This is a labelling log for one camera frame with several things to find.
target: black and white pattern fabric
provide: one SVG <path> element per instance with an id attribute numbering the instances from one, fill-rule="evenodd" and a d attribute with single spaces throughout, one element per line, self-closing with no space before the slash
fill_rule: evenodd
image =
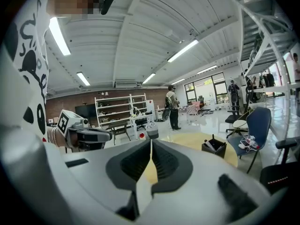
<path id="1" fill-rule="evenodd" d="M 45 104 L 49 67 L 44 35 L 50 23 L 48 0 L 27 0 L 10 25 L 3 43 L 14 67 L 30 84 L 33 98 L 20 126 L 48 141 Z"/>

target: brick wall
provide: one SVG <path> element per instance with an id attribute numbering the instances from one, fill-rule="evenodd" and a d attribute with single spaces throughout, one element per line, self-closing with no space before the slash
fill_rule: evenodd
<path id="1" fill-rule="evenodd" d="M 164 107 L 165 106 L 165 95 L 168 92 L 167 89 L 136 89 L 136 90 L 108 90 L 108 98 L 115 98 L 115 97 L 125 97 L 134 95 L 142 95 L 146 93 L 147 100 L 153 99 L 154 107 Z M 84 103 L 88 104 L 95 104 L 95 97 L 100 99 L 103 98 L 102 95 L 99 95 L 98 92 L 90 92 L 90 93 L 83 93 L 78 95 L 71 95 L 65 97 L 58 97 L 47 100 L 46 103 L 46 119 L 52 119 L 53 117 L 58 117 L 62 109 L 70 110 L 75 112 L 75 107 L 82 106 Z M 118 101 L 109 101 L 110 104 L 120 104 L 124 103 L 124 100 Z M 116 107 L 110 109 L 112 112 L 123 111 L 123 108 Z M 116 114 L 118 118 L 126 117 L 128 114 L 120 113 Z M 91 119 L 92 125 L 98 125 L 97 118 Z"/>

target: beige jacket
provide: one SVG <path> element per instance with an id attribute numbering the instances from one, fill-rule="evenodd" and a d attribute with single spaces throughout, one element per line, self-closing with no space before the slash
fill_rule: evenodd
<path id="1" fill-rule="evenodd" d="M 179 101 L 177 99 L 176 93 L 172 92 L 172 91 L 168 91 L 168 93 L 166 94 L 166 97 L 171 98 L 171 100 L 172 100 L 172 108 L 178 109 L 178 107 L 179 107 Z"/>

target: round table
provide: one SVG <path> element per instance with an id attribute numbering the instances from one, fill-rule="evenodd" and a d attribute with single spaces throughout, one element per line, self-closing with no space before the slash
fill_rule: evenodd
<path id="1" fill-rule="evenodd" d="M 212 139 L 212 134 L 207 133 L 179 133 L 173 134 L 171 137 L 163 138 L 162 141 L 177 143 L 182 146 L 186 146 L 196 150 L 202 150 L 202 143 L 204 140 Z M 233 146 L 226 140 L 215 136 L 215 139 L 227 143 L 226 152 L 224 156 L 224 160 L 229 164 L 238 167 L 238 157 Z"/>
<path id="2" fill-rule="evenodd" d="M 245 120 L 236 120 L 232 126 L 234 128 L 248 129 L 248 124 Z"/>

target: air conditioner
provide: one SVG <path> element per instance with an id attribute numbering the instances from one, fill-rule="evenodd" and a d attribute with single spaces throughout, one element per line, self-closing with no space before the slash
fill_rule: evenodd
<path id="1" fill-rule="evenodd" d="M 140 82 L 137 81 L 116 81 L 115 88 L 122 89 L 122 88 L 137 88 L 141 85 Z"/>

